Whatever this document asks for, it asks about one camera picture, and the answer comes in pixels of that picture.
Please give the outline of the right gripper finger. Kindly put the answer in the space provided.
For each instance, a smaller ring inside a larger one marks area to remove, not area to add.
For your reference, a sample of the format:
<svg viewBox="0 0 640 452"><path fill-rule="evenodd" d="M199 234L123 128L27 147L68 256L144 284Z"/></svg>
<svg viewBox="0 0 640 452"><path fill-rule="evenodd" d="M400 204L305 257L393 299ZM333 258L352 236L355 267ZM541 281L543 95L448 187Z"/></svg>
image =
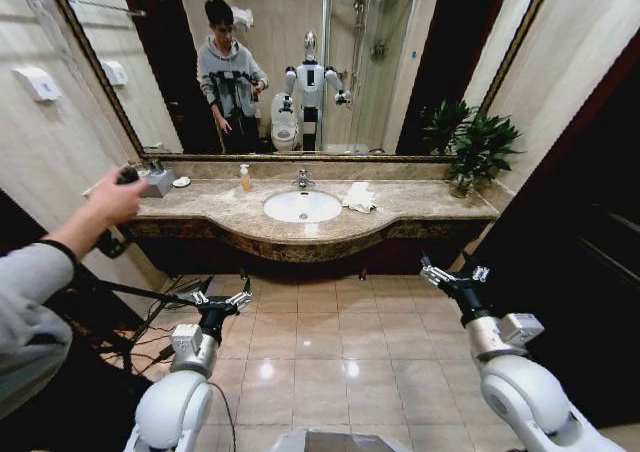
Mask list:
<svg viewBox="0 0 640 452"><path fill-rule="evenodd" d="M464 265L461 269L463 276L476 282L485 282L490 273L490 269L481 265L473 255L467 253L465 250L462 251L462 257L464 259Z"/></svg>
<svg viewBox="0 0 640 452"><path fill-rule="evenodd" d="M441 282L452 282L456 280L456 277L449 272L434 266L427 255L422 255L420 263L422 265L420 275L435 286L438 286Z"/></svg>

